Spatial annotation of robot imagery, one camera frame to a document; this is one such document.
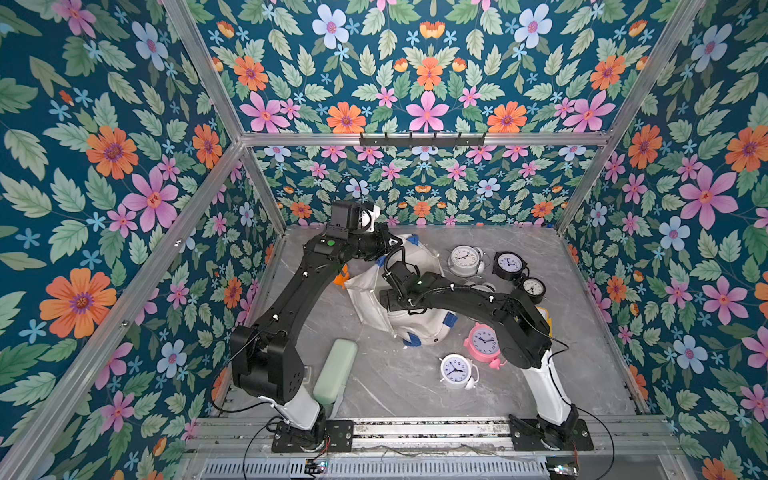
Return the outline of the white canvas tote bag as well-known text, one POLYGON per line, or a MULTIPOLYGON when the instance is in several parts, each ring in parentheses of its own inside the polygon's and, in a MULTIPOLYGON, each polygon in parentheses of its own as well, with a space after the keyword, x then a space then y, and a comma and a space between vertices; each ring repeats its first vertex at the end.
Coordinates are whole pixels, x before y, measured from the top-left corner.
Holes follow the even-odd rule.
POLYGON ((344 286, 362 324, 398 337, 407 347, 430 346, 441 342, 458 321, 455 312, 445 309, 412 309, 401 303, 398 291, 384 273, 403 260, 411 272, 441 274, 439 255, 414 233, 400 234, 404 251, 391 258, 381 256, 363 273, 344 286))

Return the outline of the white twin-bell alarm clock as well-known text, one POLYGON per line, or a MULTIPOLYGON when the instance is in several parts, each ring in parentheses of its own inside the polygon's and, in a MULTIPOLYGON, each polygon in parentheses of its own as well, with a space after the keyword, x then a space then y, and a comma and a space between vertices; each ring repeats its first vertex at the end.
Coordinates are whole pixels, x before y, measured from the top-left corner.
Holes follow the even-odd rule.
POLYGON ((448 268, 461 278, 479 276, 485 270, 484 252, 478 247, 458 245, 450 252, 448 268))

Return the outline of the pink alarm clock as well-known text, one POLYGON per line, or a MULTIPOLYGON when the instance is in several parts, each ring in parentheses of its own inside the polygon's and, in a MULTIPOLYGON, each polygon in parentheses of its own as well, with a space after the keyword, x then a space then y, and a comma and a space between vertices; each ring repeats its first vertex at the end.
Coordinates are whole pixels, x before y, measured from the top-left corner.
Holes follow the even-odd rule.
POLYGON ((500 370, 506 364, 495 331, 485 324, 476 323, 463 345, 474 360, 491 369, 500 370))

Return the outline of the small white purple-face clock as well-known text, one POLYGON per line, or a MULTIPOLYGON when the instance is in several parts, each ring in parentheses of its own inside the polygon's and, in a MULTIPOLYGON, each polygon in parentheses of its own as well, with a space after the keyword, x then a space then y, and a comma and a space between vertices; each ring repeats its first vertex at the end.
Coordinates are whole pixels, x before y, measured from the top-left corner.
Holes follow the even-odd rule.
POLYGON ((472 390, 479 381, 479 369, 460 354, 448 354, 440 360, 440 381, 448 388, 472 390))

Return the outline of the black twin-bell alarm clock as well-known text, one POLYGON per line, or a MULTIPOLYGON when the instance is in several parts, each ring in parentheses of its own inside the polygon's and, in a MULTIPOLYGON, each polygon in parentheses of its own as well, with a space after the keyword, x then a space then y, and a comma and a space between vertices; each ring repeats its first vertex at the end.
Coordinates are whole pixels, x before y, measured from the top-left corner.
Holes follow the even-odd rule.
POLYGON ((512 251, 498 251, 494 255, 492 273, 509 282, 522 282, 530 275, 526 261, 512 251))

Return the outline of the yellow square alarm clock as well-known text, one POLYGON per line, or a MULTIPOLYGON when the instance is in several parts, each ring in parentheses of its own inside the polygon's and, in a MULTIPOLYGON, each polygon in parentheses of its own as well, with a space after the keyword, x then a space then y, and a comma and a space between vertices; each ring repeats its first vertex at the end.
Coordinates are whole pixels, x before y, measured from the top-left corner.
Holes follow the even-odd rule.
POLYGON ((552 318, 551 318, 549 312, 546 309, 544 309, 542 307, 539 307, 539 306, 537 306, 537 310, 539 311, 541 316, 546 321, 546 323, 548 325, 549 333, 552 333, 552 318))

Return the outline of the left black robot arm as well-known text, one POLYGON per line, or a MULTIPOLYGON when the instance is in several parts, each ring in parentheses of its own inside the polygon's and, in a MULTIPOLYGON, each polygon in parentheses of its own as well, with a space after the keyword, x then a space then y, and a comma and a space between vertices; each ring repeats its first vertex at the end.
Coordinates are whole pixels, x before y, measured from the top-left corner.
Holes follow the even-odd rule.
POLYGON ((235 387, 271 405, 299 431, 312 431, 323 408, 303 385, 304 363, 296 343, 325 289, 353 259, 373 261, 399 239, 377 221, 379 207, 339 201, 324 229, 304 244, 298 268, 276 300, 250 327, 230 338, 235 387))

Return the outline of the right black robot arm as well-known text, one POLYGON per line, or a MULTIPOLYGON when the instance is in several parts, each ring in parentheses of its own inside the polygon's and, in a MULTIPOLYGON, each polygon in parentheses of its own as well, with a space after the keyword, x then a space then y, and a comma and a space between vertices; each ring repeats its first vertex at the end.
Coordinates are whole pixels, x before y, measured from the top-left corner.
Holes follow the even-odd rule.
POLYGON ((551 328, 523 289, 527 264, 511 251, 495 254, 493 273, 515 288, 508 293, 483 291, 434 272, 419 273, 405 261, 403 246, 391 247, 384 256, 383 278, 390 286, 379 294, 389 312, 422 313, 451 310, 494 330, 501 356, 521 369, 534 395, 541 429, 562 437, 579 419, 578 409, 567 398, 554 367, 551 328))

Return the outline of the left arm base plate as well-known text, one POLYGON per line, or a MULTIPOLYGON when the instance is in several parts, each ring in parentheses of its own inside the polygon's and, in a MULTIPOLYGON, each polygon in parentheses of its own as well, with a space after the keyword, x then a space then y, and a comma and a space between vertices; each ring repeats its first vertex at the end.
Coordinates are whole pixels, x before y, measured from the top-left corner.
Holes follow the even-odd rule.
POLYGON ((280 422, 273 437, 272 453, 349 453, 355 423, 351 420, 323 420, 310 430, 280 422))

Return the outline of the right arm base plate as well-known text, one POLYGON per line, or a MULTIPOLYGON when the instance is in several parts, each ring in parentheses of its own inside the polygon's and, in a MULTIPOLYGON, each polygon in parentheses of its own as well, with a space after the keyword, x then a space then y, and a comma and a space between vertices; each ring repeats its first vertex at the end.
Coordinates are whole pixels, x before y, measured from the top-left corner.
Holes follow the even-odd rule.
POLYGON ((516 451, 592 451, 594 443, 586 422, 572 411, 562 425, 537 417, 508 415, 510 437, 516 451))

